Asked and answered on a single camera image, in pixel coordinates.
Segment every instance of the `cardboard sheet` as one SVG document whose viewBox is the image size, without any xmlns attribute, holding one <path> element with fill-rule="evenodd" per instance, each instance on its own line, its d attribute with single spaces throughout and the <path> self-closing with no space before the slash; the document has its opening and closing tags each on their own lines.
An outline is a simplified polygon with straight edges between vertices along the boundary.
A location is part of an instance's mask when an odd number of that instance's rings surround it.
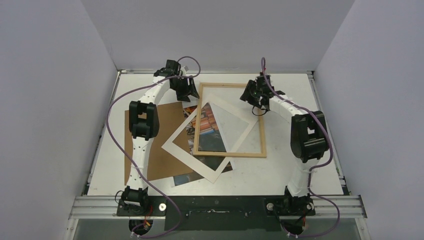
<svg viewBox="0 0 424 240">
<path fill-rule="evenodd" d="M 162 148 L 177 128 L 184 122 L 183 104 L 173 102 L 157 106 L 159 116 L 159 133 L 153 139 L 148 158 L 147 180 L 164 179 L 182 174 L 192 173 L 193 170 Z M 124 149 L 133 156 L 133 138 L 128 126 L 129 112 L 125 111 L 125 146 Z M 173 141 L 178 147 L 190 153 L 189 139 L 186 131 L 182 131 Z M 125 157 L 124 183 L 127 185 L 130 177 L 131 161 Z"/>
</svg>

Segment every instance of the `black cable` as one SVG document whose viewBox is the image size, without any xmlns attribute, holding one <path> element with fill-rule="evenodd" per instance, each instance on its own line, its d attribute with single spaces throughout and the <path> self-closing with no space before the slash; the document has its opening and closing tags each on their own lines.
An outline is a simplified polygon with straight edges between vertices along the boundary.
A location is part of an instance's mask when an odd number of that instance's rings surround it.
<svg viewBox="0 0 424 240">
<path fill-rule="evenodd" d="M 115 194 L 115 202 L 116 202 L 117 204 L 119 204 L 119 202 L 117 202 L 117 197 L 118 197 L 119 192 L 124 192 L 124 191 L 119 190 L 119 191 L 117 191 L 117 192 L 116 192 L 116 194 Z"/>
<path fill-rule="evenodd" d="M 262 113 L 262 114 L 260 114 L 260 115 L 257 115 L 257 114 L 255 114 L 254 112 L 253 112 L 253 110 L 255 109 L 255 106 L 253 106 L 252 107 L 252 114 L 253 115 L 255 115 L 255 116 L 257 116 L 257 117 L 260 117 L 260 116 L 263 116 L 263 115 L 265 115 L 266 113 L 268 113 L 269 112 L 269 110 L 268 109 L 262 109 L 262 108 L 259 108 L 260 110 L 265 110 L 265 112 L 264 113 Z"/>
</svg>

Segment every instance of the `wooden picture frame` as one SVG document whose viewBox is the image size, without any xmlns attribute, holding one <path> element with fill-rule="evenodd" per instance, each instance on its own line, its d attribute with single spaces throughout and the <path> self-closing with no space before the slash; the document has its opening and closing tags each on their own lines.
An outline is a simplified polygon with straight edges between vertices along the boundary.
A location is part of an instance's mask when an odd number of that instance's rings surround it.
<svg viewBox="0 0 424 240">
<path fill-rule="evenodd" d="M 199 100 L 198 106 L 203 106 L 203 88 L 240 88 L 244 89 L 245 83 L 209 83 L 201 82 L 199 86 Z M 198 107 L 196 110 L 196 122 L 201 122 L 202 108 Z M 261 115 L 261 110 L 258 109 L 258 115 Z M 265 141 L 265 126 L 264 119 L 262 116 L 258 116 L 259 122 L 259 140 L 260 140 L 260 152 L 219 152 L 219 151 L 199 151 L 199 138 L 200 138 L 200 124 L 196 124 L 194 131 L 194 144 L 193 144 L 193 155 L 195 156 L 219 156 L 219 157 L 233 157 L 233 158 L 266 158 L 267 157 L 267 145 Z"/>
</svg>

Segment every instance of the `metal frame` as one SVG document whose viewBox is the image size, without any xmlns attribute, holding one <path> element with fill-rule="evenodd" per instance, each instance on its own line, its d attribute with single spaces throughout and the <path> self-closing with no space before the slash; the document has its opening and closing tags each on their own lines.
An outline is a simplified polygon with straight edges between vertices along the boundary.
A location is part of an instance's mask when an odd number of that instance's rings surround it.
<svg viewBox="0 0 424 240">
<path fill-rule="evenodd" d="M 116 90 L 122 74 L 153 74 L 155 70 L 153 69 L 122 69 L 119 70 L 116 76 L 115 85 L 110 97 L 110 102 L 115 98 Z M 188 71 L 188 74 L 196 74 L 197 71 Z M 224 69 L 224 70 L 203 70 L 202 74 L 256 74 L 257 70 L 240 70 L 240 69 Z M 314 75 L 312 71 L 274 71 L 274 74 L 307 74 L 309 78 L 309 83 L 313 92 L 313 96 L 317 103 L 318 109 L 322 110 L 321 102 L 316 91 Z M 105 126 L 103 125 L 101 136 L 103 137 L 105 133 Z M 329 132 L 331 141 L 334 143 L 333 138 Z M 87 180 L 87 185 L 90 184 L 93 177 L 93 172 L 96 167 L 96 162 L 99 154 L 99 149 L 101 147 L 101 139 L 97 144 L 97 149 L 94 154 L 92 166 L 90 169 L 90 174 Z M 342 168 L 339 162 L 339 158 L 336 150 L 334 149 L 334 162 L 339 169 L 339 179 L 342 187 L 346 187 L 346 181 L 342 172 Z M 333 219 L 337 217 L 336 209 L 327 201 L 312 197 L 316 215 L 310 216 L 314 219 Z M 370 233 L 365 219 L 367 214 L 361 199 L 361 196 L 354 195 L 345 195 L 345 196 L 327 196 L 327 198 L 334 201 L 340 209 L 341 218 L 353 218 L 356 221 L 356 226 L 358 227 L 359 236 L 362 240 L 370 240 Z M 72 240 L 74 238 L 75 232 L 77 230 L 79 219 L 144 219 L 144 216 L 138 217 L 121 217 L 116 216 L 118 204 L 115 202 L 113 196 L 77 196 L 74 200 L 72 210 L 69 215 L 68 225 L 64 235 L 65 240 Z M 291 219 L 297 217 L 280 217 L 281 219 Z M 154 219 L 165 219 L 164 216 L 151 216 L 148 217 L 149 220 Z"/>
</svg>

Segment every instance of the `gray wall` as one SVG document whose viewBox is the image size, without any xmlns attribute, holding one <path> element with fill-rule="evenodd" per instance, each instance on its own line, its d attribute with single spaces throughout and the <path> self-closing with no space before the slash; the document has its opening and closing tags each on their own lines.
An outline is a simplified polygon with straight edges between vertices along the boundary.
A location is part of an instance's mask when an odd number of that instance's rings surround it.
<svg viewBox="0 0 424 240">
<path fill-rule="evenodd" d="M 79 0 L 0 3 L 0 239 L 63 237 L 116 69 Z"/>
<path fill-rule="evenodd" d="M 315 73 L 375 240 L 423 239 L 424 2 L 356 0 Z"/>
<path fill-rule="evenodd" d="M 315 69 L 354 0 L 81 0 L 118 69 Z"/>
</svg>

